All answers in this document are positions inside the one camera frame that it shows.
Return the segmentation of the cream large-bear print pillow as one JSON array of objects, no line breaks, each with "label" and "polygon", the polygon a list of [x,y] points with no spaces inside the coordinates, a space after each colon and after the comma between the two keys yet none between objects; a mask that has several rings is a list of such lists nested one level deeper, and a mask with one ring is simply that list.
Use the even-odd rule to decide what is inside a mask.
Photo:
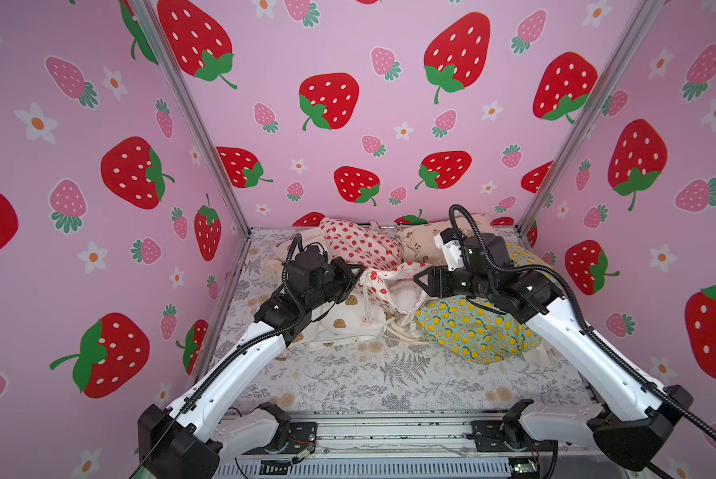
[{"label": "cream large-bear print pillow", "polygon": [[292,337],[294,347],[314,350],[370,341],[386,330],[385,311],[369,300],[361,283],[355,285],[345,301],[306,307],[306,311],[309,321]]}]

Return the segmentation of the lemon print pillow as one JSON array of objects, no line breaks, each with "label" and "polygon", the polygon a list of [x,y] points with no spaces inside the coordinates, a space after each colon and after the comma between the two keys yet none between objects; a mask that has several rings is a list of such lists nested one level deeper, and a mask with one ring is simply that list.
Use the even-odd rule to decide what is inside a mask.
[{"label": "lemon print pillow", "polygon": [[432,299],[415,314],[424,333],[471,363],[493,364],[521,357],[546,367],[555,359],[553,348],[540,335],[511,315],[499,313],[485,299],[468,301],[463,295]]}]

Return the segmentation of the strawberry print pillow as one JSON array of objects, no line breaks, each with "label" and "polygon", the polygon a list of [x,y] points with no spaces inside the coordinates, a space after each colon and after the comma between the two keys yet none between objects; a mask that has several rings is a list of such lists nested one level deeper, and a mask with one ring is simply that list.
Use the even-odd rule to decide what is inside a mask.
[{"label": "strawberry print pillow", "polygon": [[325,218],[319,230],[333,255],[365,267],[359,292],[370,303],[387,313],[413,315],[427,301],[414,277],[429,264],[405,261],[396,239],[341,219]]}]

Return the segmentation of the cream bear print pillow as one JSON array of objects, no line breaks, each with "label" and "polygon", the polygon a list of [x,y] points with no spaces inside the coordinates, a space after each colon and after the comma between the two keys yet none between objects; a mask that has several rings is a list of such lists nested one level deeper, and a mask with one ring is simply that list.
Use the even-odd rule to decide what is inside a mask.
[{"label": "cream bear print pillow", "polygon": [[[491,219],[484,215],[473,215],[473,218],[482,234],[496,234],[491,226]],[[460,230],[467,236],[473,237],[473,229],[467,220],[456,215]],[[451,227],[450,221],[445,220],[420,226],[411,226],[398,230],[398,239],[401,243],[403,261],[411,263],[428,263],[429,265],[447,265],[442,251],[435,245],[434,237],[443,230]]]}]

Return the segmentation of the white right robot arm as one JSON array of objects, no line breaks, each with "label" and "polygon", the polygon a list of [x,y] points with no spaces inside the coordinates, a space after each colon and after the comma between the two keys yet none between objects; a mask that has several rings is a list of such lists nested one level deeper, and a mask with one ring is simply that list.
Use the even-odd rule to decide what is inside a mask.
[{"label": "white right robot arm", "polygon": [[466,237],[457,229],[435,236],[446,260],[414,277],[430,297],[489,301],[548,342],[601,396],[591,411],[521,400],[504,416],[502,436],[514,450],[555,441],[601,451],[630,471],[653,470],[677,422],[691,406],[683,387],[646,374],[583,322],[571,289],[543,265],[513,265],[503,238]]}]

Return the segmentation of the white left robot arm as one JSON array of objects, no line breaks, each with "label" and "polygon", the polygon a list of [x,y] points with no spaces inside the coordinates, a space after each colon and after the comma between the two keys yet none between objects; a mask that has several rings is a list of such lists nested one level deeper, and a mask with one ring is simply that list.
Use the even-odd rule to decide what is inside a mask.
[{"label": "white left robot arm", "polygon": [[168,407],[151,405],[137,421],[140,463],[133,471],[155,478],[211,478],[220,465],[249,451],[279,452],[290,439],[291,418],[266,402],[228,424],[225,414],[251,381],[314,321],[347,301],[363,265],[329,259],[319,245],[294,239],[282,279],[253,323],[204,377]]}]

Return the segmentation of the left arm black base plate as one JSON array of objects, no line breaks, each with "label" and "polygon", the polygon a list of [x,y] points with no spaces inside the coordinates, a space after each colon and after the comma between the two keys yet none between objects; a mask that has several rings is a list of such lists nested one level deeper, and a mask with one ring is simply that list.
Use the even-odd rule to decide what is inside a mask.
[{"label": "left arm black base plate", "polygon": [[317,422],[295,421],[287,423],[286,429],[283,426],[278,428],[269,444],[253,448],[245,452],[244,456],[295,455],[306,449],[312,451],[315,447],[317,431]]}]

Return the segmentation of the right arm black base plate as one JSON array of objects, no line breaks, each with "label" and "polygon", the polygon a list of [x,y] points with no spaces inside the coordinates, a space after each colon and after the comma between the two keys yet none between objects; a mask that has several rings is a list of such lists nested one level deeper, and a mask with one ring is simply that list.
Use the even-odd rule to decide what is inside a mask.
[{"label": "right arm black base plate", "polygon": [[472,423],[473,441],[479,452],[522,452],[531,438],[515,421],[479,420]]}]

